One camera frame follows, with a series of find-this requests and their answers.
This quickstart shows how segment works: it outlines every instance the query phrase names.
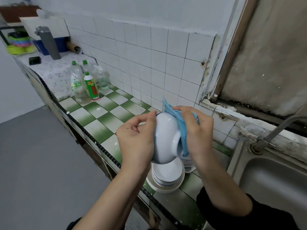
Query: faucet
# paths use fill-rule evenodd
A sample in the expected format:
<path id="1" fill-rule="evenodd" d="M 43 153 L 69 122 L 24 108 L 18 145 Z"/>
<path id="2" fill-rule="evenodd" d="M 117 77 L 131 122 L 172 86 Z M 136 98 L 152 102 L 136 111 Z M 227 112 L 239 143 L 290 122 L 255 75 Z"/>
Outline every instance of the faucet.
<path id="1" fill-rule="evenodd" d="M 261 151 L 270 144 L 271 140 L 274 139 L 275 136 L 277 136 L 282 130 L 288 127 L 291 123 L 299 119 L 307 119 L 307 116 L 301 116 L 301 115 L 290 116 L 286 118 L 286 120 L 284 120 L 266 137 L 264 137 L 263 135 L 259 136 L 257 138 L 257 143 L 251 147 L 252 152 L 255 154 L 262 154 Z"/>

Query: ceramic pot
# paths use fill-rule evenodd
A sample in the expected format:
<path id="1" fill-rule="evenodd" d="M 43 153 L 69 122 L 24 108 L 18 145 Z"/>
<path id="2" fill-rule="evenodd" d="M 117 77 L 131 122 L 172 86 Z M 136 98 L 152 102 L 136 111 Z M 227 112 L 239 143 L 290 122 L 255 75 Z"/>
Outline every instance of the ceramic pot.
<path id="1" fill-rule="evenodd" d="M 158 113 L 152 162 L 167 164 L 182 155 L 181 134 L 176 117 L 166 112 Z"/>

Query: sink basin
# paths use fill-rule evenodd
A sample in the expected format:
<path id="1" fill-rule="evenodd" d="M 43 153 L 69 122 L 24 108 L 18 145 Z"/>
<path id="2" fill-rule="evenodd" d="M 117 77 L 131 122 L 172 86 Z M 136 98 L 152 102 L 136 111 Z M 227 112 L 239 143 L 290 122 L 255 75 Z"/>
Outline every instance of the sink basin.
<path id="1" fill-rule="evenodd" d="M 256 201 L 289 212 L 307 229 L 307 165 L 285 154 L 264 150 L 255 155 L 240 136 L 227 172 Z"/>

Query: blue cloth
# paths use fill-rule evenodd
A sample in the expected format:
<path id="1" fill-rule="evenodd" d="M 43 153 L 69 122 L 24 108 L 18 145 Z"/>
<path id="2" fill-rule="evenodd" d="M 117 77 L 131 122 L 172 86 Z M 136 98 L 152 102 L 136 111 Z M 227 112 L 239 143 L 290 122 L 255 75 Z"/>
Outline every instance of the blue cloth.
<path id="1" fill-rule="evenodd" d="M 181 111 L 179 110 L 173 110 L 172 106 L 166 101 L 166 99 L 163 99 L 164 104 L 164 111 L 167 113 L 170 113 L 171 115 L 175 116 L 179 125 L 180 133 L 181 133 L 181 143 L 182 143 L 182 149 L 183 149 L 183 156 L 187 156 L 189 154 L 188 147 L 187 147 L 187 127 L 185 125 L 185 121 L 181 116 Z M 196 122 L 199 124 L 197 115 L 195 113 L 192 113 L 196 119 Z"/>

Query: bottle label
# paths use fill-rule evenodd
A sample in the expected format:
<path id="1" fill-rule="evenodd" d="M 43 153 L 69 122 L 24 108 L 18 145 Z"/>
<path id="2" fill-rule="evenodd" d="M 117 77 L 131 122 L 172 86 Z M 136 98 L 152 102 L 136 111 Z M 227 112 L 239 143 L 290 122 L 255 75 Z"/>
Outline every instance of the bottle label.
<path id="1" fill-rule="evenodd" d="M 79 81 L 74 76 L 71 76 L 71 90 L 75 92 L 75 90 L 77 90 L 77 88 L 81 86 L 82 86 L 81 81 Z"/>
<path id="2" fill-rule="evenodd" d="M 98 92 L 97 92 L 97 88 L 95 86 L 95 81 L 94 79 L 91 79 L 91 80 L 86 80 L 85 81 L 85 84 L 87 86 L 87 89 L 90 93 L 90 97 L 93 101 L 96 101 L 99 99 L 99 95 L 98 95 Z"/>

